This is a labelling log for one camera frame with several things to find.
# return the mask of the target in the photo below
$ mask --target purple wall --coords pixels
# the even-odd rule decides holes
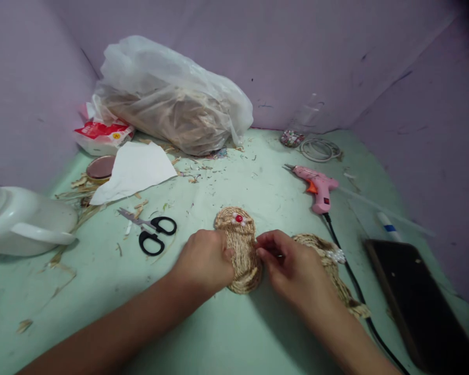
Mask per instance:
[[[281,129],[311,93],[348,127],[455,16],[450,0],[50,0],[97,69],[137,34],[238,84],[254,126]]]
[[[469,302],[469,19],[459,17],[352,126]]]
[[[0,1],[0,184],[44,191],[77,151],[96,74],[41,0]]]

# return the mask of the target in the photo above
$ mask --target paper sheet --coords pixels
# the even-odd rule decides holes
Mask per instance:
[[[116,154],[111,178],[95,191],[90,204],[116,201],[174,176],[176,170],[156,143],[127,142]]]

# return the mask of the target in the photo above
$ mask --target plastic bottle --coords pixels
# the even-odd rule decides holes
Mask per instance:
[[[280,142],[286,147],[298,147],[312,132],[313,120],[324,105],[325,103],[318,101],[316,94],[311,95],[307,103],[293,115],[280,137]]]

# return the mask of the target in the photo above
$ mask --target scissor blade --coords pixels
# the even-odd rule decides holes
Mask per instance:
[[[136,220],[135,217],[134,217],[134,214],[131,213],[131,212],[128,212],[126,209],[120,207],[120,209],[118,210],[118,213],[120,215],[122,215],[123,217],[133,221],[134,223],[137,223],[139,220]]]

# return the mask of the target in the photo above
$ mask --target white plastic bag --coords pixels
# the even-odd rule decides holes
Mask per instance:
[[[142,36],[104,52],[95,94],[115,116],[187,154],[207,155],[252,125],[253,106],[226,77]]]

